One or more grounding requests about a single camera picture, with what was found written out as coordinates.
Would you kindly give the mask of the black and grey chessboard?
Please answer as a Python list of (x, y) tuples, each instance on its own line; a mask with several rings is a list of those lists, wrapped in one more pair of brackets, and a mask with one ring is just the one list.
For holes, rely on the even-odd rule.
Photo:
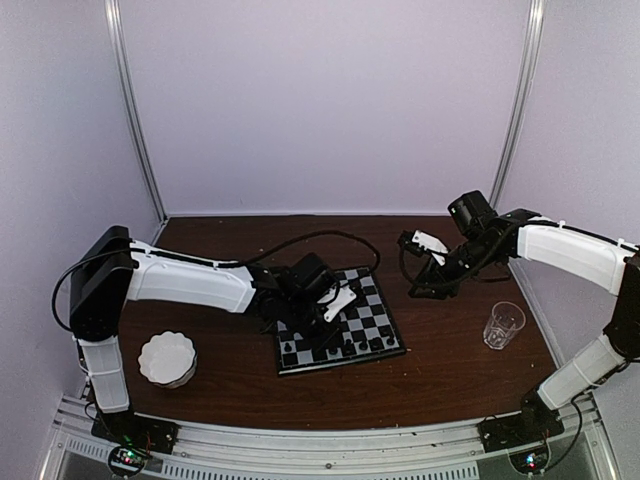
[[(336, 272), (337, 278), (343, 286), (348, 285), (355, 293), (356, 300), (339, 313), (339, 323), (343, 344), (351, 340), (355, 353), (344, 357), (341, 347), (337, 349), (313, 350), (302, 338), (295, 334), (287, 341), (285, 335), (274, 339), (276, 352), (276, 367), (279, 376), (288, 376), (312, 371), (326, 370), (339, 366), (360, 364), (377, 361), (406, 353), (406, 346), (400, 331), (387, 306), (386, 300), (379, 287), (375, 274), (367, 267), (341, 269)], [(389, 347), (387, 337), (395, 338), (395, 345)], [(372, 351), (369, 345), (367, 351), (358, 347), (361, 341), (380, 338), (383, 349)], [(283, 350), (284, 343), (292, 343), (292, 351)]]

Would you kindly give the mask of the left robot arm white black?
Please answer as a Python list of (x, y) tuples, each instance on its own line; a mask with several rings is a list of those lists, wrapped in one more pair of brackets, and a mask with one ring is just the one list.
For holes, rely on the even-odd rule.
[(354, 291), (315, 253), (292, 266), (257, 259), (218, 261), (172, 252), (112, 226), (71, 268), (69, 328), (83, 353), (106, 429), (123, 444), (144, 424), (132, 410), (119, 346), (119, 321), (129, 301), (167, 301), (283, 323), (315, 349), (337, 334)]

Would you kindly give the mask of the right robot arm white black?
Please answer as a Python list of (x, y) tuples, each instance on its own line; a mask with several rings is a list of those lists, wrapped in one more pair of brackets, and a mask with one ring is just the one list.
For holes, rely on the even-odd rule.
[(558, 410), (639, 359), (639, 248), (515, 209), (497, 213), (478, 191), (448, 206), (462, 243), (449, 248), (433, 234), (405, 231), (398, 239), (399, 268), (413, 296), (444, 300), (485, 267), (511, 260), (540, 264), (606, 292), (615, 303), (601, 333), (521, 403), (512, 430), (530, 442), (545, 431)]

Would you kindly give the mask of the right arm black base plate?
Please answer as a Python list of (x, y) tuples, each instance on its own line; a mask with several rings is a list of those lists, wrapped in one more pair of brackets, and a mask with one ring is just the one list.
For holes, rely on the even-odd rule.
[(554, 417), (541, 425), (530, 425), (521, 413), (487, 417), (477, 424), (477, 428), (486, 453), (541, 442), (565, 431), (563, 423)]

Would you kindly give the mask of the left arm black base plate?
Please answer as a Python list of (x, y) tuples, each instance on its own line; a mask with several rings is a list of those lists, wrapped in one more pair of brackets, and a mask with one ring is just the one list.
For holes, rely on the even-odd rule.
[(174, 422), (123, 413), (99, 417), (91, 434), (143, 452), (171, 454), (178, 430)]

